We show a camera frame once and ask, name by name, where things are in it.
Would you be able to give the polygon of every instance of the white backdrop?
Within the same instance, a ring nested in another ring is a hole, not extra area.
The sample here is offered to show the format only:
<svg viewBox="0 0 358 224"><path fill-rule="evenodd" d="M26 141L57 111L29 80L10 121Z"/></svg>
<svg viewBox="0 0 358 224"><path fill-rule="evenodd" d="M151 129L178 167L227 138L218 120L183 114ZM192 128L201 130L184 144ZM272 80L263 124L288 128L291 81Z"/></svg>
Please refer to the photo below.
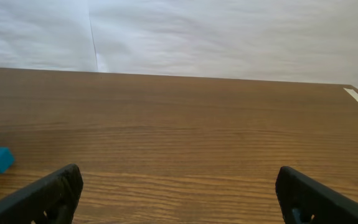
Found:
<svg viewBox="0 0 358 224"><path fill-rule="evenodd" d="M358 86L358 0L0 0L0 67Z"/></svg>

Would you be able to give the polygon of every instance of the black plastic part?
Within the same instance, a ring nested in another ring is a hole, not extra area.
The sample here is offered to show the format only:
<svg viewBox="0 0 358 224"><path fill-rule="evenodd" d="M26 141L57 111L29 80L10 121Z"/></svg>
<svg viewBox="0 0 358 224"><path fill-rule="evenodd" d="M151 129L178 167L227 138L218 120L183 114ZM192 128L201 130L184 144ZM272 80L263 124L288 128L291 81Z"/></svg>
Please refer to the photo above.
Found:
<svg viewBox="0 0 358 224"><path fill-rule="evenodd" d="M0 200L0 223L69 224L83 180L70 164Z"/></svg>
<svg viewBox="0 0 358 224"><path fill-rule="evenodd" d="M276 194L286 224L358 224L358 203L306 175L282 167Z"/></svg>

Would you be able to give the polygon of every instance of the brown tabletop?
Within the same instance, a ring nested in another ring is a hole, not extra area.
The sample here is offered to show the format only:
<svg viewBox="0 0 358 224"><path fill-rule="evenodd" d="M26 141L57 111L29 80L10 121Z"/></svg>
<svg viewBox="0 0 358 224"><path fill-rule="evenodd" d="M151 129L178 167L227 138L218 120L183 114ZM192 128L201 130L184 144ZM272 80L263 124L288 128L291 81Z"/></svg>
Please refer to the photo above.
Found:
<svg viewBox="0 0 358 224"><path fill-rule="evenodd" d="M76 163L74 223L283 223L281 166L358 202L344 87L0 68L0 198Z"/></svg>

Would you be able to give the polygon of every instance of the wood grain surface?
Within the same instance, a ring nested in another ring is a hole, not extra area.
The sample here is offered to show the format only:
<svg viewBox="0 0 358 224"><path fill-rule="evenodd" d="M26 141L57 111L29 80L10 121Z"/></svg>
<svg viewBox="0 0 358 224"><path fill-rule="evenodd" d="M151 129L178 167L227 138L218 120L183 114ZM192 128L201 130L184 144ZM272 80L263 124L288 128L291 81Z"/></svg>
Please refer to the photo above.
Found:
<svg viewBox="0 0 358 224"><path fill-rule="evenodd" d="M283 223L281 166L358 202L344 87L0 68L0 198L76 163L74 223Z"/></svg>

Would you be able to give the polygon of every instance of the wooden table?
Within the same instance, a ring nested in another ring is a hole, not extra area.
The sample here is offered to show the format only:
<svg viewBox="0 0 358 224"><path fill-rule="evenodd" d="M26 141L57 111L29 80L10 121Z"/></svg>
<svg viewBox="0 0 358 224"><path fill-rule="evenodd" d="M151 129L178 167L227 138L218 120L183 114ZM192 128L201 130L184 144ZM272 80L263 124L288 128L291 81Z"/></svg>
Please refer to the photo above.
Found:
<svg viewBox="0 0 358 224"><path fill-rule="evenodd" d="M0 198L76 163L74 223L283 223L281 166L358 202L344 87L0 68Z"/></svg>

